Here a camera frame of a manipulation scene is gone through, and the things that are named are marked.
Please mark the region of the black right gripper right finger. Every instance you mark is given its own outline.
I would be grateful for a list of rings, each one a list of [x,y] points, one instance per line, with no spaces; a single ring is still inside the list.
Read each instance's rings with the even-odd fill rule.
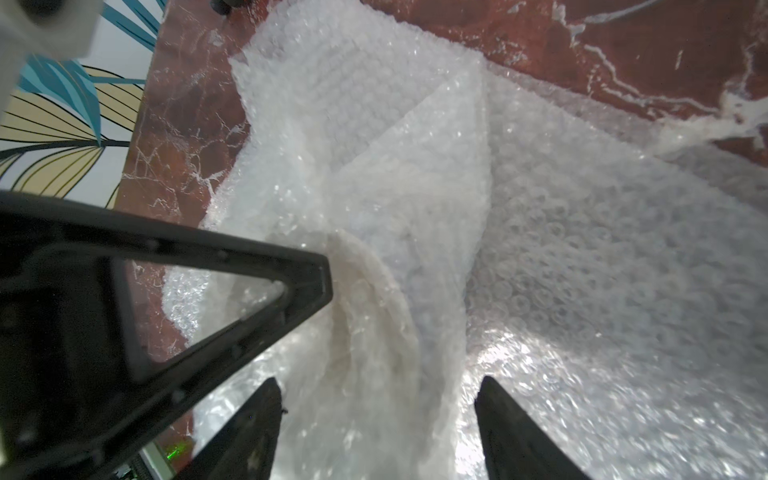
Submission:
[[[474,409],[489,479],[589,479],[494,378]]]

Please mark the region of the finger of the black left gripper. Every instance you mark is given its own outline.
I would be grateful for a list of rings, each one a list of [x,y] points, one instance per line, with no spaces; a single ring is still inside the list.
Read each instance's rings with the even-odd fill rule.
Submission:
[[[131,260],[276,281],[283,292],[158,362],[138,337]],[[3,192],[2,477],[111,477],[332,296],[320,254]]]

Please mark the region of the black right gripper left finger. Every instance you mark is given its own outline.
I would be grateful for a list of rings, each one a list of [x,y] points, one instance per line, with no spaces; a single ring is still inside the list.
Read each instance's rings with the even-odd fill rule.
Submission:
[[[276,379],[269,378],[176,477],[268,479],[283,413],[280,387]]]

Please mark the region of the clear bubble wrap sheet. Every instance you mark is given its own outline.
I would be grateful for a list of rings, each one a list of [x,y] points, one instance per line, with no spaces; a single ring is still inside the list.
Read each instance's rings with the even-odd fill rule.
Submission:
[[[231,59],[250,135],[202,227],[389,268],[420,353],[412,479],[482,479],[495,378],[595,479],[767,475],[767,174],[357,1],[277,5]],[[273,475],[344,479],[332,302],[201,401],[275,377]]]

